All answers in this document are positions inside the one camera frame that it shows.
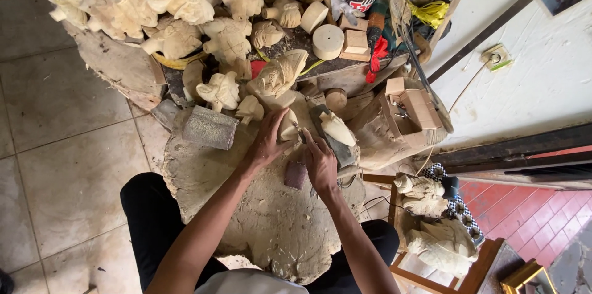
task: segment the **red tile floor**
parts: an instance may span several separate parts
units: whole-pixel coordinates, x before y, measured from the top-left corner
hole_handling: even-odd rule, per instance
[[[592,146],[538,154],[589,151]],[[461,196],[487,238],[503,237],[522,256],[549,267],[592,218],[592,191],[562,191],[461,182]]]

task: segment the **person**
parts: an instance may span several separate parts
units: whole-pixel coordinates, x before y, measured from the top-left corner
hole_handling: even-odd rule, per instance
[[[145,294],[400,294],[388,267],[399,245],[396,230],[383,220],[358,223],[336,184],[335,155],[306,130],[308,177],[342,243],[329,270],[300,286],[252,268],[228,270],[212,257],[257,171],[294,145],[276,141],[287,111],[270,112],[263,119],[245,158],[187,225],[161,175],[139,174],[122,188],[121,204]]]

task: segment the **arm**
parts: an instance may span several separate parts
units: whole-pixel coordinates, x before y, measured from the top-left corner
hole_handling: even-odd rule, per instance
[[[353,278],[363,294],[401,294],[378,251],[337,187],[337,159],[322,138],[304,131],[308,177],[331,214]]]
[[[276,145],[287,109],[268,114],[245,158],[191,219],[160,262],[145,294],[193,293],[199,275],[220,243],[243,193],[257,171],[294,145]]]

